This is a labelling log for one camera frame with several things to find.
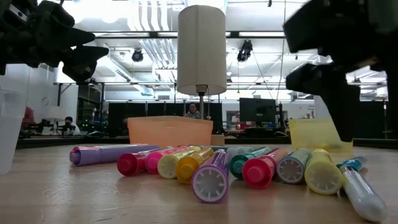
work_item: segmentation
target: orange plastic bin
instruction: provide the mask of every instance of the orange plastic bin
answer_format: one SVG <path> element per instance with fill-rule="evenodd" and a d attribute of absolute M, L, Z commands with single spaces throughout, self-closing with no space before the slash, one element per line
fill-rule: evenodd
<path fill-rule="evenodd" d="M 130 143 L 155 144 L 160 147 L 211 145 L 213 122 L 180 116 L 129 118 Z"/>

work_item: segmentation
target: yellow marker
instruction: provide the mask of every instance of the yellow marker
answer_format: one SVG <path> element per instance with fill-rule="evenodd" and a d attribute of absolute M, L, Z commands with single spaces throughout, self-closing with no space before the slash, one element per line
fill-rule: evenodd
<path fill-rule="evenodd" d="M 189 147 L 189 149 L 185 151 L 171 153 L 169 155 L 164 155 L 159 159 L 157 163 L 157 171 L 159 174 L 165 179 L 174 179 L 175 178 L 175 165 L 177 162 L 190 154 L 199 151 L 201 148 L 198 146 Z"/>
<path fill-rule="evenodd" d="M 214 150 L 208 147 L 181 158 L 175 166 L 177 179 L 183 184 L 190 184 L 193 173 L 213 154 Z"/>
<path fill-rule="evenodd" d="M 305 181 L 314 192 L 322 195 L 337 193 L 343 185 L 343 176 L 324 149 L 316 149 L 307 163 Z"/>

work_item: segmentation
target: lamp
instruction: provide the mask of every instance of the lamp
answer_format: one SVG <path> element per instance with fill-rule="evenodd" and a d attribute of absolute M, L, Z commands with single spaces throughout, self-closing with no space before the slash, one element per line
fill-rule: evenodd
<path fill-rule="evenodd" d="M 58 124 L 57 122 L 59 121 L 64 121 L 66 117 L 66 111 L 59 107 L 59 106 L 48 106 L 47 107 L 47 112 L 46 115 L 44 116 L 43 119 L 46 119 L 47 121 L 53 121 L 54 122 L 54 128 L 56 133 L 58 133 Z"/>
<path fill-rule="evenodd" d="M 211 6 L 194 5 L 178 16 L 177 90 L 203 96 L 226 91 L 225 15 Z"/>

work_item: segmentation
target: desk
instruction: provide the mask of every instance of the desk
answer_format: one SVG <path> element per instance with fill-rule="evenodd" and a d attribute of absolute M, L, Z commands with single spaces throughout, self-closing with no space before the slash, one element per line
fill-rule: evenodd
<path fill-rule="evenodd" d="M 227 200 L 202 204 L 190 186 L 176 180 L 122 177 L 115 164 L 72 167 L 71 148 L 16 151 L 12 171 L 0 176 L 1 224 L 366 223 L 347 198 L 317 195 L 304 185 L 274 182 L 255 190 L 230 178 Z M 356 148 L 354 153 L 369 159 L 366 178 L 389 207 L 383 223 L 397 223 L 398 151 Z"/>

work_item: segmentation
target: clear plastic cup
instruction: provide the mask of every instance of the clear plastic cup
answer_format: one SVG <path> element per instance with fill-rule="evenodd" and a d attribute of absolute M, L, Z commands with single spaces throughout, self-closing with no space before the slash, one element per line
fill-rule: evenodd
<path fill-rule="evenodd" d="M 25 94 L 0 90 L 0 175 L 11 170 L 26 101 Z"/>

